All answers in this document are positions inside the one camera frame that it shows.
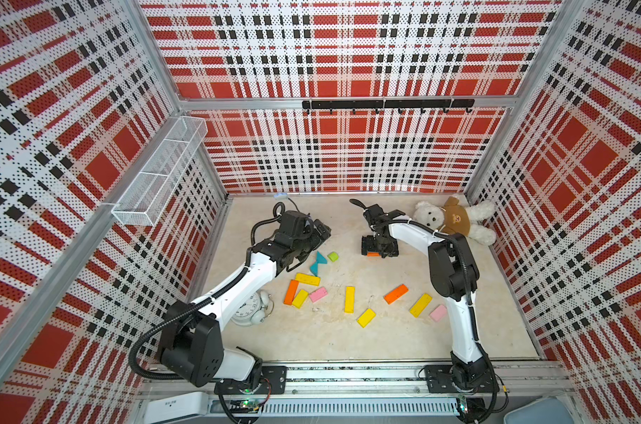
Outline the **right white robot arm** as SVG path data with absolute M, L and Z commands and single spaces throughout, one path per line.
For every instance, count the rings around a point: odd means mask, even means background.
M 362 254 L 396 257 L 402 241 L 428 257 L 431 284 L 443 298 L 451 323 L 452 383 L 459 392 L 477 390 L 494 372 L 480 341 L 475 311 L 480 272 L 466 238 L 421 224 L 400 210 L 386 212 L 377 204 L 368 207 L 356 199 L 350 203 L 362 209 L 373 232 L 362 239 Z

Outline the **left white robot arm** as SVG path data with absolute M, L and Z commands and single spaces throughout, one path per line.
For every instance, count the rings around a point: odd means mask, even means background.
M 128 364 L 147 380 L 185 380 L 195 387 L 234 382 L 253 392 L 262 380 L 262 360 L 228 349 L 222 332 L 237 311 L 265 284 L 301 265 L 331 236 L 318 219 L 297 210 L 271 218 L 274 234 L 246 250 L 244 263 L 214 289 L 189 303 L 177 301 L 163 320 L 131 345 Z

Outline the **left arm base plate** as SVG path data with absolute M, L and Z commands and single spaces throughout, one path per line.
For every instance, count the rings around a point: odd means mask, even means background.
M 285 393 L 288 367 L 256 367 L 244 381 L 223 379 L 216 383 L 217 395 L 280 395 Z

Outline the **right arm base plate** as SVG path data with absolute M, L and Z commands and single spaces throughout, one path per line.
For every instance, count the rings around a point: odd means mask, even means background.
M 498 383 L 493 381 L 486 365 L 466 367 L 459 364 L 426 365 L 424 379 L 430 393 L 497 393 Z

